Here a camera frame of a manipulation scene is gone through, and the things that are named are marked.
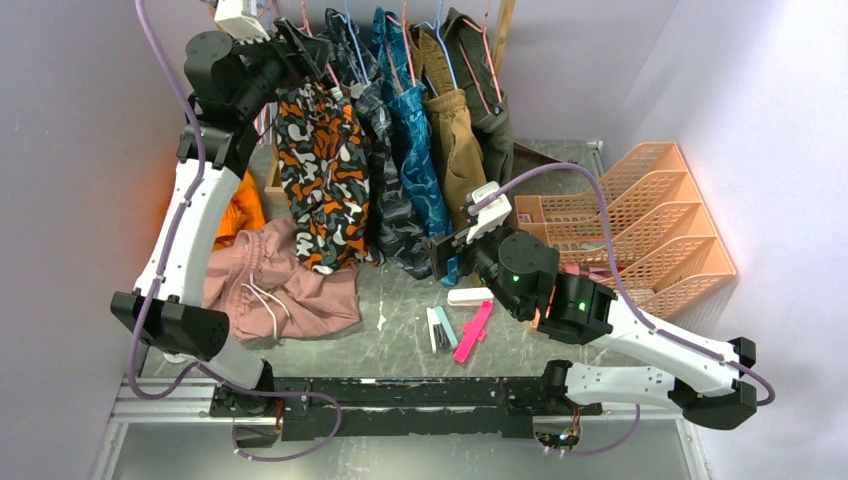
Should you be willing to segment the orange camouflage shorts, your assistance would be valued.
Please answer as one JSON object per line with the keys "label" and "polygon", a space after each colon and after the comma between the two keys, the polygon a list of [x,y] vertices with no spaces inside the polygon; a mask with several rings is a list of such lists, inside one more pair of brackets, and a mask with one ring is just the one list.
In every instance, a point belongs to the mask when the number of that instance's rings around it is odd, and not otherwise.
{"label": "orange camouflage shorts", "polygon": [[296,227],[295,252],[329,274],[383,260],[369,238],[371,182],[366,135],[338,88],[307,83],[278,93],[278,170]]}

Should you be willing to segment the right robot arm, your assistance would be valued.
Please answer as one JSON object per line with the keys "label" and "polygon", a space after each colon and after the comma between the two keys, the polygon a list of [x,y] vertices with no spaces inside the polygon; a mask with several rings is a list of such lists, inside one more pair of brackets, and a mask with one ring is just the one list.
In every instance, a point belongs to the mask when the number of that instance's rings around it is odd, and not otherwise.
{"label": "right robot arm", "polygon": [[598,367],[551,360],[540,379],[545,411],[562,414],[602,403],[639,404],[679,412],[691,423],[733,430],[758,410],[750,384],[753,341],[716,341],[686,332],[639,308],[611,288],[559,267],[559,253],[536,237],[499,227],[478,240],[438,235],[423,241],[433,272],[456,258],[479,276],[495,300],[518,321],[567,345],[608,349],[640,361],[638,367]]}

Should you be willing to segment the pink wire hanger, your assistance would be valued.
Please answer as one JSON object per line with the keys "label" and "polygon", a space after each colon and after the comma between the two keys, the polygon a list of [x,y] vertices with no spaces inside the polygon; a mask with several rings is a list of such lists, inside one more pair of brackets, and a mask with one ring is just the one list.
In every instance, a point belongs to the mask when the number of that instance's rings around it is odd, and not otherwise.
{"label": "pink wire hanger", "polygon": [[336,75],[335,70],[332,67],[331,46],[326,41],[323,41],[322,39],[316,39],[314,37],[314,35],[312,34],[311,24],[310,24],[310,21],[309,21],[309,18],[308,18],[308,13],[307,13],[307,1],[306,0],[300,1],[300,11],[301,11],[301,21],[302,21],[303,31],[307,34],[307,36],[309,37],[310,41],[314,44],[314,46],[319,49],[318,56],[322,58],[321,62],[325,66],[325,70],[326,70],[327,75],[329,76],[329,78],[330,78],[330,80],[333,84],[333,87],[335,89],[341,90],[341,84],[339,82],[339,79]]}

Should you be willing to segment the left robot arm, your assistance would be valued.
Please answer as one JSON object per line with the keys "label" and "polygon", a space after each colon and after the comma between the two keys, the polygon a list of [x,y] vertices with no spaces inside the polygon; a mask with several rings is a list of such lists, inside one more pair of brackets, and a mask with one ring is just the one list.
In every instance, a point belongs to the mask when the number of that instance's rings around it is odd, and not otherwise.
{"label": "left robot arm", "polygon": [[186,126],[177,147],[172,197],[151,257],[132,290],[116,292],[111,313],[146,345],[187,357],[237,391],[237,403],[261,416],[277,400],[270,365],[233,336],[228,316],[203,306],[216,231],[249,164],[259,134],[254,120],[293,80],[316,79],[329,62],[327,40],[284,18],[273,31],[239,38],[222,29],[186,45],[182,100]]}

